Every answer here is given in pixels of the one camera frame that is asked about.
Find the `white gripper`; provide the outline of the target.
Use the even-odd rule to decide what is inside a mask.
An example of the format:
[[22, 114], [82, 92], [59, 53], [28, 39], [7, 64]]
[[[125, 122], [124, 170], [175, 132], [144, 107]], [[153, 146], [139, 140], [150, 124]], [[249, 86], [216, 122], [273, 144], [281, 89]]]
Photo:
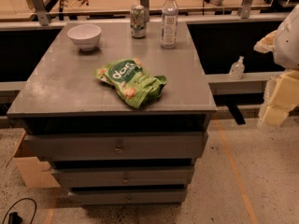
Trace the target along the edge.
[[[274, 50], [277, 31], [273, 31], [259, 40], [254, 50], [260, 53]], [[270, 77], [266, 83], [263, 104], [259, 111], [261, 127], [280, 126], [290, 112], [299, 106], [299, 71], [286, 70], [278, 77]]]

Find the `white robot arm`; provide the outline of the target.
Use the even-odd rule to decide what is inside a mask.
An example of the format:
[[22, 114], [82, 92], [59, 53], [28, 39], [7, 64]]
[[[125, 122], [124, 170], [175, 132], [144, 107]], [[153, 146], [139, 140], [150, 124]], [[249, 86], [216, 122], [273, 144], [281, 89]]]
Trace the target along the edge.
[[259, 112], [262, 125], [279, 126], [299, 106], [299, 5], [253, 49], [272, 52], [275, 64], [284, 68], [281, 75], [267, 81]]

